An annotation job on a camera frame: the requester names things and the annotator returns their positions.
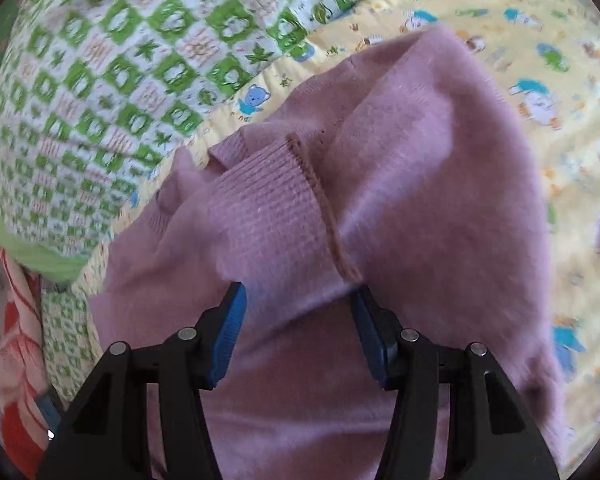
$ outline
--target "blue gripper pad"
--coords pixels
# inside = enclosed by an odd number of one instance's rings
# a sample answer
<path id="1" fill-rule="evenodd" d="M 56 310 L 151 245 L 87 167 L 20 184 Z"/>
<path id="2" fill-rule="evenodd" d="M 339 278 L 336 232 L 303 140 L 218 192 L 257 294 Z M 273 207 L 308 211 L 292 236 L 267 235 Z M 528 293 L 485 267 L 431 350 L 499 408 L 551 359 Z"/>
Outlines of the blue gripper pad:
<path id="1" fill-rule="evenodd" d="M 215 341 L 211 345 L 211 366 L 207 370 L 206 379 L 212 387 L 216 387 L 220 379 L 226 375 L 235 342 L 238 339 L 242 320 L 247 310 L 247 291 L 241 283 L 234 283 L 222 302 L 229 301 L 224 321 L 218 330 Z"/>
<path id="2" fill-rule="evenodd" d="M 352 294 L 350 304 L 351 315 L 358 329 L 358 337 L 362 343 L 371 376 L 384 388 L 389 378 L 387 348 L 382 343 L 365 300 L 359 291 Z"/>

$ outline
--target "ribbed cuff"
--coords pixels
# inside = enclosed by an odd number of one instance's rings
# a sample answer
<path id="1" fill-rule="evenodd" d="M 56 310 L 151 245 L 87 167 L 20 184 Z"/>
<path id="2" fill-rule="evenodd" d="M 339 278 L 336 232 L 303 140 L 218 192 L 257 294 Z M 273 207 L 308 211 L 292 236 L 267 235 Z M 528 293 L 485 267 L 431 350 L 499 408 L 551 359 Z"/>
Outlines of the ribbed cuff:
<path id="1" fill-rule="evenodd" d="M 242 130 L 223 139 L 208 149 L 209 156 L 218 161 L 226 170 L 237 166 L 249 156 Z"/>
<path id="2" fill-rule="evenodd" d="M 212 186 L 209 215 L 226 236 L 222 266 L 240 279 L 247 265 L 286 282 L 358 280 L 342 249 L 334 216 L 296 136 L 287 136 L 226 172 Z"/>

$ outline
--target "black gripper frame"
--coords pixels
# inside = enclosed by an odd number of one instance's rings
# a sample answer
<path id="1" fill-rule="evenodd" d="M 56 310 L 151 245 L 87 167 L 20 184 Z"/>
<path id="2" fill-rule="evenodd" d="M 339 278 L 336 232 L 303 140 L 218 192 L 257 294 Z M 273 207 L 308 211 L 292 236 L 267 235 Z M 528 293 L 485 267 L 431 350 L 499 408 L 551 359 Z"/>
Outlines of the black gripper frame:
<path id="1" fill-rule="evenodd" d="M 146 388 L 157 383 L 166 477 L 221 480 L 199 390 L 212 390 L 224 376 L 245 307 L 244 287 L 232 283 L 195 328 L 161 345 L 109 346 L 62 417 L 36 478 L 151 479 Z"/>
<path id="2" fill-rule="evenodd" d="M 376 480 L 429 479 L 439 384 L 450 389 L 444 480 L 558 480 L 531 414 L 485 345 L 447 348 L 404 330 L 368 286 L 350 301 L 373 378 L 398 390 Z"/>

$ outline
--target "green checkered blanket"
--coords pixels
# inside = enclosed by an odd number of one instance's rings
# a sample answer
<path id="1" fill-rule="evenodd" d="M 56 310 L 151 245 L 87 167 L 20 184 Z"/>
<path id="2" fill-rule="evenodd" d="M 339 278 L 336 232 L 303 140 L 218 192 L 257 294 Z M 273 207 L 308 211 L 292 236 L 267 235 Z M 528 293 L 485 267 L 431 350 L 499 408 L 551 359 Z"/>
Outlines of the green checkered blanket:
<path id="1" fill-rule="evenodd" d="M 96 361 L 89 343 L 87 302 L 71 293 L 44 292 L 42 326 L 46 376 L 69 402 Z"/>
<path id="2" fill-rule="evenodd" d="M 0 70 L 6 231 L 88 256 L 216 105 L 357 1 L 25 0 Z"/>

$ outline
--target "sweater sleeve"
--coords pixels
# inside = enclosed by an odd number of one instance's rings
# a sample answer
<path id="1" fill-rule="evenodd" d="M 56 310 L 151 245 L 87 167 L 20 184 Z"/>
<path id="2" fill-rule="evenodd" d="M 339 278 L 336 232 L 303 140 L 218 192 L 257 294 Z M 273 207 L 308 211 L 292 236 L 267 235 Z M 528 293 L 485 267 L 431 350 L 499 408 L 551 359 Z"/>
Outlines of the sweater sleeve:
<path id="1" fill-rule="evenodd" d="M 155 248 L 142 248 L 134 236 L 112 246 L 106 291 L 90 303 L 104 347 L 115 340 L 133 347 L 164 341 L 217 304 L 230 281 L 243 282 L 249 298 L 240 340 L 261 340 L 358 280 L 294 136 L 192 194 L 182 189 L 187 182 L 179 179 L 173 194 L 186 199 L 173 214 L 158 194 L 152 212 L 130 228 L 154 232 Z M 131 253 L 133 259 L 126 257 Z"/>

